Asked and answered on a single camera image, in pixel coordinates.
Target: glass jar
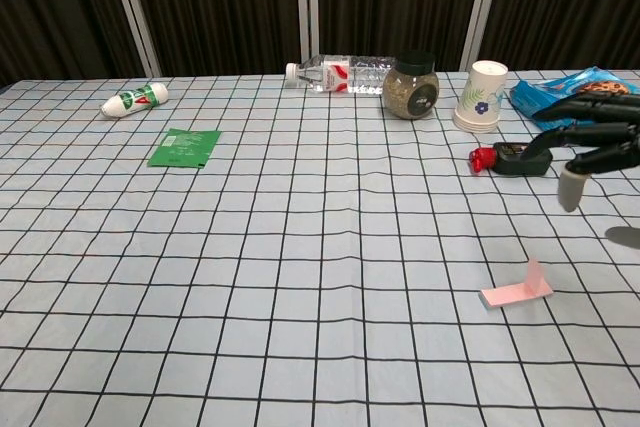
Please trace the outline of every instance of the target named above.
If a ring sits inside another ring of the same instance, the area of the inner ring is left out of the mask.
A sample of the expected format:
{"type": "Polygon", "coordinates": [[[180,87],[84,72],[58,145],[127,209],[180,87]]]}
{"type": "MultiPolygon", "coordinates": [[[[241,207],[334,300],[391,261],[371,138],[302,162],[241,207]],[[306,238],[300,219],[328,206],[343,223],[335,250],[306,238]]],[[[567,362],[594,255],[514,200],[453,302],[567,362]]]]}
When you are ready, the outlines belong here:
{"type": "Polygon", "coordinates": [[[419,119],[433,109],[440,89],[435,56],[411,50],[396,58],[382,84],[382,104],[398,117],[419,119]]]}

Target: pink sticky note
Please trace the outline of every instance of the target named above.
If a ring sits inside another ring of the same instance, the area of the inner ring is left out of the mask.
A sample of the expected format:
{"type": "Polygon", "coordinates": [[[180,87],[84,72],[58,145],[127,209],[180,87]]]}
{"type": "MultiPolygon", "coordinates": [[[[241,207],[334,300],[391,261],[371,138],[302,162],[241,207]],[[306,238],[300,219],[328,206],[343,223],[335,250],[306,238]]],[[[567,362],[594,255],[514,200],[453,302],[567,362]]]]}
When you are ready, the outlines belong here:
{"type": "Polygon", "coordinates": [[[537,299],[553,293],[553,289],[544,278],[544,270],[537,260],[530,259],[527,265],[527,278],[521,284],[505,285],[495,289],[484,289],[480,295],[488,307],[537,299]]]}

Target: black jar lid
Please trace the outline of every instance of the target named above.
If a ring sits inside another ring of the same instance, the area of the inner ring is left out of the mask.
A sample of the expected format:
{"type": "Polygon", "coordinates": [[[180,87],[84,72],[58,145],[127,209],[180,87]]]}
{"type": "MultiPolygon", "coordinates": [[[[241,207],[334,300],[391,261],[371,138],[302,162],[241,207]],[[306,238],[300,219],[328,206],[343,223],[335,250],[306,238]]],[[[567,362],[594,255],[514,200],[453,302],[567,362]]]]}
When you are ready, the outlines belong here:
{"type": "Polygon", "coordinates": [[[422,50],[408,50],[396,57],[395,69],[401,74],[418,77],[433,72],[436,56],[422,50]]]}

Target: white cup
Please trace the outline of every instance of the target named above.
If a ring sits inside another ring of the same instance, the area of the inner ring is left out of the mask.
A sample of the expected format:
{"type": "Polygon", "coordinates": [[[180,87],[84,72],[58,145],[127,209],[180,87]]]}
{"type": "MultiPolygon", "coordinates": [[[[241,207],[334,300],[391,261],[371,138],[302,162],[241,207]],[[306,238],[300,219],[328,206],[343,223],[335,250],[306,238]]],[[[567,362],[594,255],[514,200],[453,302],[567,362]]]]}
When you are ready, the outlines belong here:
{"type": "Polygon", "coordinates": [[[491,132],[500,120],[500,104],[509,69],[500,62],[478,60],[453,113],[453,122],[466,132],[491,132]]]}

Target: blue snack bag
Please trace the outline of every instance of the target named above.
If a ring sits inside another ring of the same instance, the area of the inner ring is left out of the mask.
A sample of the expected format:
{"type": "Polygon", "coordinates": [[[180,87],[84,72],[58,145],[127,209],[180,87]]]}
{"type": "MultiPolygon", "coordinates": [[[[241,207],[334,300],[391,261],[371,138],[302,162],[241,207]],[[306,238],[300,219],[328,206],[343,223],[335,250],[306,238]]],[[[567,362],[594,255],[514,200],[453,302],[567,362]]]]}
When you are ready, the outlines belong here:
{"type": "MultiPolygon", "coordinates": [[[[601,70],[598,67],[585,69],[577,74],[562,79],[549,80],[539,84],[530,84],[524,80],[518,82],[511,89],[511,103],[518,112],[531,119],[539,110],[549,107],[560,99],[569,97],[578,92],[604,91],[619,94],[639,94],[640,88],[619,79],[611,72],[601,70]]],[[[575,123],[572,119],[554,120],[550,122],[538,122],[536,125],[542,130],[551,130],[575,123]]]]}

